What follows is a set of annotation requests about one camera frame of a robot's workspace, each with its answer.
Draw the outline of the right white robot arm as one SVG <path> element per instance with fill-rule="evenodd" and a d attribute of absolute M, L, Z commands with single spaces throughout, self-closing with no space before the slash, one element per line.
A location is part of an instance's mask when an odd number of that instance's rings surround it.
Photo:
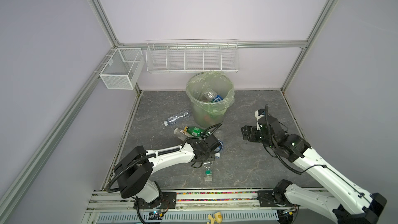
<path fill-rule="evenodd" d="M 289 180 L 281 180 L 268 197 L 278 206 L 293 204 L 318 213 L 336 224 L 375 224 L 387 204 L 379 193 L 361 188 L 326 162 L 311 144 L 289 134 L 279 120 L 269 114 L 268 106 L 255 112 L 256 125 L 241 128 L 243 139 L 260 143 L 291 172 L 309 174 L 331 196 L 317 194 Z"/>

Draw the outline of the clear bottle green cap small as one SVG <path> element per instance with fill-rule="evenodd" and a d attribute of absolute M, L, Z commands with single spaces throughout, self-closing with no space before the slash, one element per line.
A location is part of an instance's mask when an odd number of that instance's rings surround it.
<path fill-rule="evenodd" d="M 205 167 L 205 175 L 204 175 L 204 181 L 205 182 L 210 182 L 213 179 L 212 175 L 212 162 L 207 161 L 203 163 L 203 166 Z"/>

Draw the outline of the clear bottle dark blue neck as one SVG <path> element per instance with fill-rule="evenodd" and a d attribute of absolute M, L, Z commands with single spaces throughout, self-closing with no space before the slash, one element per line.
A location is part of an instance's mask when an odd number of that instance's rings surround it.
<path fill-rule="evenodd" d="M 171 126 L 176 124 L 177 122 L 181 121 L 181 119 L 185 119 L 190 117 L 190 111 L 183 111 L 181 113 L 175 114 L 171 117 L 169 117 L 167 120 L 165 120 L 163 123 L 165 126 Z"/>

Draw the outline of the clear bottle orange label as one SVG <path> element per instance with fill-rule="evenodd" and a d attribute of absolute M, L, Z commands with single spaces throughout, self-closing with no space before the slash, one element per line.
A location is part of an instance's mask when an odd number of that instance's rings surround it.
<path fill-rule="evenodd" d="M 192 135 L 180 128 L 176 128 L 173 133 L 182 141 L 192 137 Z"/>

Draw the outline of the clear bottle blue label white cap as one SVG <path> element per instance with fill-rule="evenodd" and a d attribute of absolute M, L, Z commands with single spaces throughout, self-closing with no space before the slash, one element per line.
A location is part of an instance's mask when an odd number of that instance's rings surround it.
<path fill-rule="evenodd" d="M 214 90 L 212 90 L 211 88 L 207 88 L 204 93 L 203 96 L 209 100 L 210 102 L 214 103 L 214 102 L 220 102 L 223 101 L 223 98 Z"/>

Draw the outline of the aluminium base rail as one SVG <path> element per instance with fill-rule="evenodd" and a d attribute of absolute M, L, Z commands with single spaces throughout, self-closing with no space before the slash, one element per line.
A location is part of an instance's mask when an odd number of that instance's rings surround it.
<path fill-rule="evenodd" d="M 271 201 L 264 200 L 259 191 L 271 194 L 271 188 L 237 188 L 237 189 L 172 189 L 163 190 L 166 197 L 172 192 L 174 198 L 165 200 L 158 204 L 155 209 L 167 209 L 172 211 L 204 211 L 204 210 L 258 210 L 258 209 L 279 209 Z M 85 209 L 86 213 L 101 212 L 131 212 L 135 210 L 134 199 L 123 199 L 120 193 L 106 193 L 95 191 L 89 204 Z"/>

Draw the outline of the yellow toy figure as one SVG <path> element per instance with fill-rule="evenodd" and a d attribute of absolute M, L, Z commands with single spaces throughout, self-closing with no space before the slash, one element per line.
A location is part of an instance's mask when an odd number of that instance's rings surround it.
<path fill-rule="evenodd" d="M 223 222 L 223 216 L 221 212 L 208 214 L 207 224 L 221 224 L 222 222 Z"/>

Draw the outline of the white mesh wall basket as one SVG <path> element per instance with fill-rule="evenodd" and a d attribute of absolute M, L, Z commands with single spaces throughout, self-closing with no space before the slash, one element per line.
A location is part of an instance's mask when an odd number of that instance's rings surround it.
<path fill-rule="evenodd" d="M 107 89 L 134 90 L 144 65 L 141 49 L 116 48 L 99 75 Z"/>

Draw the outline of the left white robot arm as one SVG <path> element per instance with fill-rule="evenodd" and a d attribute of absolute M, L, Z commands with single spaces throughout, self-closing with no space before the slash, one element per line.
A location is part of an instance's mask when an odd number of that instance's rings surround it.
<path fill-rule="evenodd" d="M 114 176 L 104 190 L 119 192 L 123 199 L 133 198 L 136 208 L 157 208 L 164 202 L 172 204 L 176 198 L 164 194 L 159 184 L 150 180 L 151 175 L 178 164 L 190 163 L 199 169 L 205 162 L 214 161 L 216 149 L 221 146 L 214 133 L 221 125 L 218 123 L 205 129 L 202 136 L 187 137 L 178 146 L 156 150 L 135 147 L 114 167 Z"/>

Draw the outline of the green bottle yellow cap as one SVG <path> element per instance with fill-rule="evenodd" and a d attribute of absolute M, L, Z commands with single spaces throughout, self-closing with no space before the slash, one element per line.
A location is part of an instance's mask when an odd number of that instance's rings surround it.
<path fill-rule="evenodd" d="M 193 137 L 202 136 L 205 132 L 205 130 L 203 130 L 199 127 L 193 127 L 193 126 L 185 127 L 184 131 L 186 131 L 188 134 L 190 134 Z"/>

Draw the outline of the green-lined mesh waste bin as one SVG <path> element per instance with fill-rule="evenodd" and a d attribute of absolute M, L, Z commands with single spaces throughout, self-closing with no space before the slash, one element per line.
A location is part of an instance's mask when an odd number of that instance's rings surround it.
<path fill-rule="evenodd" d="M 217 92 L 223 101 L 210 102 L 203 93 L 207 88 Z M 229 107 L 235 102 L 233 82 L 224 72 L 211 71 L 194 75 L 186 85 L 186 93 L 192 103 L 195 122 L 205 128 L 222 123 Z"/>

